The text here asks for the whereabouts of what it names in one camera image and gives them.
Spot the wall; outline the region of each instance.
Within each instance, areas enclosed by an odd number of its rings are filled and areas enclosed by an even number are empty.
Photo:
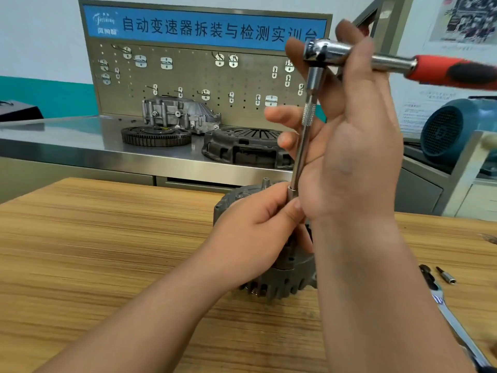
[[[373,0],[113,1],[332,13],[334,30]],[[0,31],[0,99],[35,104],[45,117],[97,112],[78,0],[2,0]]]

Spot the white wall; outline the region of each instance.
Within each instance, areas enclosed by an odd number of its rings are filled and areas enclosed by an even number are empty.
[[[0,75],[91,83],[78,0],[0,0]],[[373,0],[112,0],[332,13],[332,30]]]

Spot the wooden table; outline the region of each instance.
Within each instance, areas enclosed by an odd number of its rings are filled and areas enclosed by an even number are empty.
[[[220,194],[69,178],[0,205],[0,372],[30,372],[187,258]],[[489,360],[497,344],[497,224],[398,214],[419,261]],[[233,291],[177,372],[326,372],[316,291],[267,305]]]

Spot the red and black grip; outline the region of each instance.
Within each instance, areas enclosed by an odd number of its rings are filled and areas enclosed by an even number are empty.
[[[497,67],[443,56],[419,55],[406,78],[429,85],[497,90]]]

